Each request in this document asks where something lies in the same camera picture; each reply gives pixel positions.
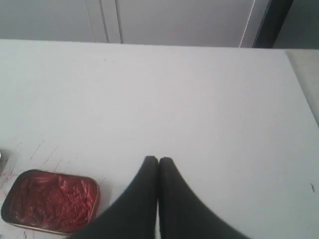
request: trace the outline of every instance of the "red contents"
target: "red contents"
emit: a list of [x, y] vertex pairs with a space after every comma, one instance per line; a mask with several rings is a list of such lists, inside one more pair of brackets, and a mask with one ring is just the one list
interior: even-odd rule
[[19, 224], [71, 233], [88, 223], [97, 193], [89, 178], [34, 171], [13, 188], [8, 214]]

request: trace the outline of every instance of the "cabinet door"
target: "cabinet door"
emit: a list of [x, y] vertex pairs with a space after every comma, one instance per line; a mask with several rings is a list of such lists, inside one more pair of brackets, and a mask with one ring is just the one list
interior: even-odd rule
[[107, 42], [99, 0], [1, 0], [0, 38]]
[[269, 0], [117, 0], [122, 41], [253, 45]]

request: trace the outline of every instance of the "white table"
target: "white table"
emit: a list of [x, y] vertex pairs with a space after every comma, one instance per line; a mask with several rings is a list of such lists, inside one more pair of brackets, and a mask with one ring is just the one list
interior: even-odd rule
[[95, 178], [102, 211], [170, 156], [247, 236], [319, 236], [319, 129], [284, 50], [0, 40], [0, 82], [1, 200], [40, 168]]

